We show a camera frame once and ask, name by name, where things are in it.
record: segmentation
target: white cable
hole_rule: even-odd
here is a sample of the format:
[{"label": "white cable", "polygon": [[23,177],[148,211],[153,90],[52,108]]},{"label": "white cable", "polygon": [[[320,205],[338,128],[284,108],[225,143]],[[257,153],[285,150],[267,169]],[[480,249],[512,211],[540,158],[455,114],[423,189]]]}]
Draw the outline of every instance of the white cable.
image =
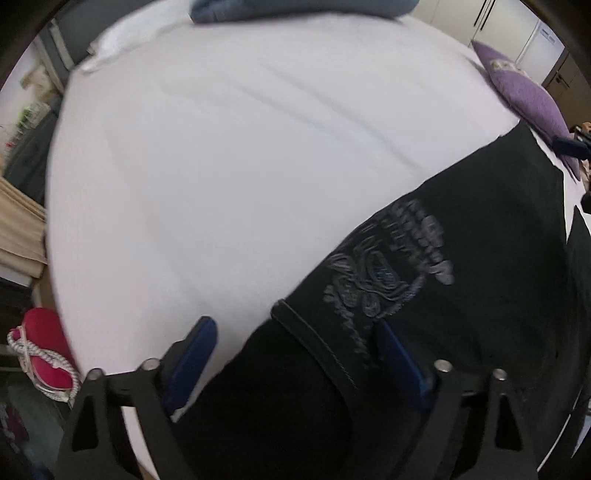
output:
[{"label": "white cable", "polygon": [[[27,333],[22,326],[18,327],[18,331],[21,334],[21,337],[18,340],[15,340],[12,337],[12,332],[10,332],[7,336],[7,341],[8,345],[18,354],[18,360],[21,364],[22,371],[29,376],[35,387],[50,399],[73,404],[74,399],[80,391],[80,378],[72,364],[63,355],[60,355],[53,350],[39,348],[32,341],[27,340]],[[71,390],[57,390],[45,384],[43,380],[35,374],[33,365],[31,364],[32,356],[37,356],[43,361],[46,361],[53,368],[61,368],[68,373],[72,378]]]}]

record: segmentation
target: purple pillow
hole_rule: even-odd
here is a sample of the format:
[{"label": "purple pillow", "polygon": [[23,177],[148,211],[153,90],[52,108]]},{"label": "purple pillow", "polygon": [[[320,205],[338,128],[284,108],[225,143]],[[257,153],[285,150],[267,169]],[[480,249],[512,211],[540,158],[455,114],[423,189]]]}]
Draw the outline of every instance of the purple pillow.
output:
[{"label": "purple pillow", "polygon": [[[476,40],[472,40],[472,46],[501,96],[550,147],[554,137],[572,138],[558,105],[543,87],[494,48]],[[560,159],[580,180],[579,161],[566,155],[561,155]]]}]

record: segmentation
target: white bed sheet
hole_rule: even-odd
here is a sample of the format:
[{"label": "white bed sheet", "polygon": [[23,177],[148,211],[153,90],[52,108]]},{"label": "white bed sheet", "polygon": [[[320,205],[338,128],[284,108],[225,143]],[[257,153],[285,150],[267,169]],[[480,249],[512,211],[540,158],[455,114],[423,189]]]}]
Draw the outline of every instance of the white bed sheet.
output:
[{"label": "white bed sheet", "polygon": [[[479,66],[413,18],[327,14],[182,26],[74,72],[48,213],[81,370],[135,369],[208,314],[197,394],[356,225],[516,126]],[[569,231],[583,187],[539,143]]]}]

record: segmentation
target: blue pillow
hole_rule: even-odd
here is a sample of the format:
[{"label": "blue pillow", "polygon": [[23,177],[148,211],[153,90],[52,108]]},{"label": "blue pillow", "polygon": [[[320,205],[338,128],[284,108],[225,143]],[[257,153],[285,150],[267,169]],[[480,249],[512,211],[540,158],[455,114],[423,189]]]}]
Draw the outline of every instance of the blue pillow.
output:
[{"label": "blue pillow", "polygon": [[418,0],[197,0],[195,23],[231,22],[273,15],[333,11],[395,18],[410,13]]}]

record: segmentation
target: white cabinet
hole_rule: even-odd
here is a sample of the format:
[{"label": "white cabinet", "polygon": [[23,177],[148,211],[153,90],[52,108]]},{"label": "white cabinet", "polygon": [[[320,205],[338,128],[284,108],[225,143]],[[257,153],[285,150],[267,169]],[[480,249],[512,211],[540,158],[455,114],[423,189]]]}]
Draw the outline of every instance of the white cabinet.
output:
[{"label": "white cabinet", "polygon": [[493,0],[474,36],[516,61],[538,24],[535,16],[519,0]]},{"label": "white cabinet", "polygon": [[421,0],[413,15],[469,45],[479,40],[517,60],[538,24],[521,0]]},{"label": "white cabinet", "polygon": [[492,2],[493,0],[440,0],[431,25],[468,45]]}]

